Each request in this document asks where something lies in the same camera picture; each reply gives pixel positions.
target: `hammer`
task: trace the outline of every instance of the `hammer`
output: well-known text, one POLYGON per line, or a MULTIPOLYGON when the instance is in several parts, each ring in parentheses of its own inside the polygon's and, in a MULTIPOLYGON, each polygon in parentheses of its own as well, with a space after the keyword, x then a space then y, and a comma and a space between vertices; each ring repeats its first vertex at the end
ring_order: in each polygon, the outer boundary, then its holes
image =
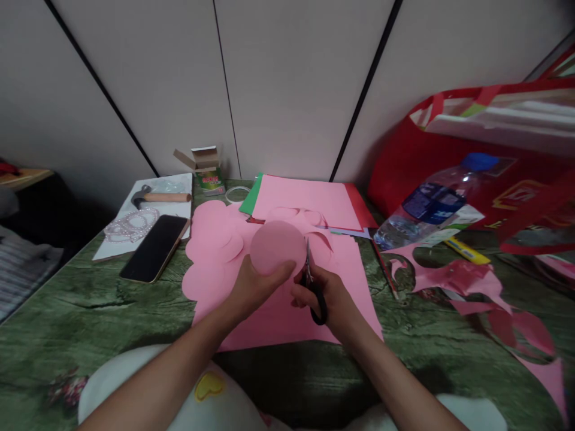
POLYGON ((146 202, 189 202, 192 197, 189 193, 150 193, 152 188, 147 185, 142 186, 142 190, 134 193, 132 203, 139 210, 140 204, 146 202))

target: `hand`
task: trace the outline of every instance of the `hand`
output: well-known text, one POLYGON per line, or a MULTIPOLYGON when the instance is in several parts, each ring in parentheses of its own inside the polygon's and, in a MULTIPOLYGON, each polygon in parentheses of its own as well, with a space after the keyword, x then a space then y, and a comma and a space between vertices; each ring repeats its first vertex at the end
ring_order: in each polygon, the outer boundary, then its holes
POLYGON ((241 263, 234 288, 223 305, 232 310, 238 322, 247 319, 288 280, 294 268, 295 262, 288 260, 282 263, 273 274, 264 276, 253 267, 250 255, 246 255, 241 263))
MULTIPOLYGON (((339 341, 345 343, 354 337, 358 331, 371 330, 339 275, 317 265, 311 266, 311 275, 322 286, 323 297, 328 307, 326 324, 339 341)), ((294 284, 291 293, 293 296, 292 306, 300 308, 310 306, 317 315, 320 315, 317 297, 311 290, 300 284, 294 284)))

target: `plastic water bottle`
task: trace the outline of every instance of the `plastic water bottle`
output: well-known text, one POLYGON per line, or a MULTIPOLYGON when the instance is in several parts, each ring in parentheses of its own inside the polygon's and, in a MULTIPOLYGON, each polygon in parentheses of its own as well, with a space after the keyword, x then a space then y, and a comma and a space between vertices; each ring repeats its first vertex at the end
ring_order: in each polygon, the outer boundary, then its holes
POLYGON ((468 154, 459 166, 437 172, 416 188, 377 230, 373 240, 391 250, 426 238, 447 224, 480 183, 480 172, 497 164, 497 157, 468 154))

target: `yellow heart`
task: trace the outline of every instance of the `yellow heart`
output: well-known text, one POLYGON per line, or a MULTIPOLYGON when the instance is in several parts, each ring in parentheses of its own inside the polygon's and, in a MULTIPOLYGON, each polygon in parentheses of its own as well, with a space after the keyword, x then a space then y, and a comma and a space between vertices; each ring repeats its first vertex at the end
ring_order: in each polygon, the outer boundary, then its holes
POLYGON ((218 374, 208 371, 196 385, 195 397, 197 402, 202 402, 208 397, 220 395, 226 387, 226 381, 218 374))

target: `forearm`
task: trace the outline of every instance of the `forearm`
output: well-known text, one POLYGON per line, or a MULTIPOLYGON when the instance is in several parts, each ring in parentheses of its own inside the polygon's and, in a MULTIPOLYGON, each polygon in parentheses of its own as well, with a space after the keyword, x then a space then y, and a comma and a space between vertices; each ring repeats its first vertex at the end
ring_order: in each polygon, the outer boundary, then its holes
POLYGON ((79 429, 167 429, 236 324, 225 306, 215 309, 120 386, 79 429))
POLYGON ((402 431, 467 430, 401 363, 367 324, 342 343, 369 376, 402 431))

